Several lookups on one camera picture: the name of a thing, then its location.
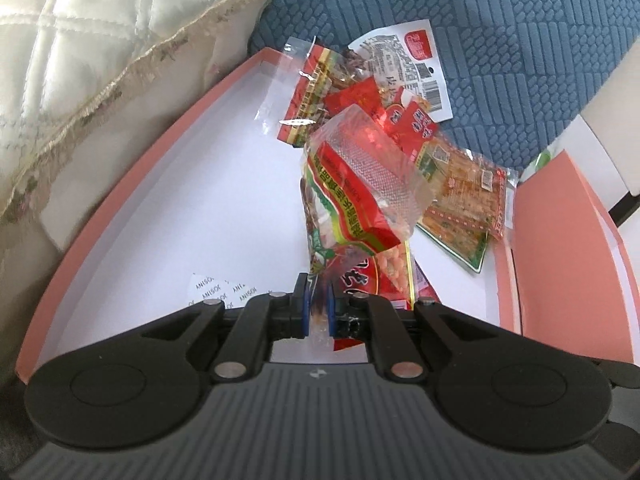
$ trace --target ribbed gray surface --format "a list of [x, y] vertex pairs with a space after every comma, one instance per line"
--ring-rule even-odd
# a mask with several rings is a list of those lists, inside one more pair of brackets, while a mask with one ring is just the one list
[[526, 456], [478, 444], [447, 424], [420, 388], [388, 383], [371, 364], [266, 364], [252, 381], [214, 389], [198, 416], [161, 441], [110, 454], [47, 444], [14, 478], [614, 480], [622, 474], [587, 446]]

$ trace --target white quilted fabric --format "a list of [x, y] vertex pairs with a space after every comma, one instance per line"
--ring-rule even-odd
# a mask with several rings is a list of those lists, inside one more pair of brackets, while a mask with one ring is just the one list
[[0, 0], [0, 211], [79, 107], [219, 1]]

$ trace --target blue textured fabric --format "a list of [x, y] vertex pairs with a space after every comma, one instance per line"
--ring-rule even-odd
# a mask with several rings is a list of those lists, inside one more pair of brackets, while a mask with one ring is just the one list
[[289, 36], [342, 49], [372, 28], [429, 18], [460, 145], [521, 169], [558, 136], [630, 48], [639, 0], [273, 0], [253, 52]]

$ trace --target black strip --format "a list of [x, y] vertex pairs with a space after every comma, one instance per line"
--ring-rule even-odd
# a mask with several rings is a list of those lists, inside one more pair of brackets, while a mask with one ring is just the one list
[[620, 227], [633, 213], [636, 212], [638, 207], [640, 207], [640, 195], [633, 196], [631, 193], [627, 193], [615, 206], [611, 208], [609, 216], [611, 216], [616, 227]]

